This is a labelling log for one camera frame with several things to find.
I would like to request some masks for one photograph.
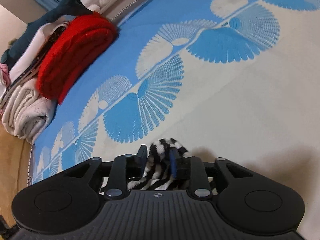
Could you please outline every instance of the logo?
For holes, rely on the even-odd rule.
[[[160,192],[157,192],[153,196],[156,197],[156,198],[161,198],[163,196],[163,194],[161,194]]]

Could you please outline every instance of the stuffed shark toy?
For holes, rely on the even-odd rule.
[[[92,14],[92,11],[87,9],[80,0],[62,0],[56,8],[47,12],[38,20],[29,23],[22,36],[11,43],[10,48],[3,53],[0,62],[6,64],[10,70],[25,52],[42,25],[55,22],[63,15],[80,16],[87,14]]]

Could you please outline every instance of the ridged grip surface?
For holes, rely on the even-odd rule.
[[[225,223],[207,201],[184,190],[132,190],[122,200],[108,201],[98,216],[70,233],[49,236],[21,229],[12,240],[303,240],[296,232],[253,236]]]

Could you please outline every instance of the pink cloth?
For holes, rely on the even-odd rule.
[[[10,77],[9,77],[9,69],[8,69],[8,66],[6,64],[2,64],[0,63],[0,69],[2,71],[2,76],[3,76],[3,79],[5,81],[5,85],[6,87],[9,87],[10,84],[11,84],[11,81],[10,81]]]

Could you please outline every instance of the folded white blanket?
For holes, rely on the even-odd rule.
[[[29,143],[41,134],[53,118],[56,102],[39,95],[36,78],[19,85],[4,109],[2,124],[8,133]]]

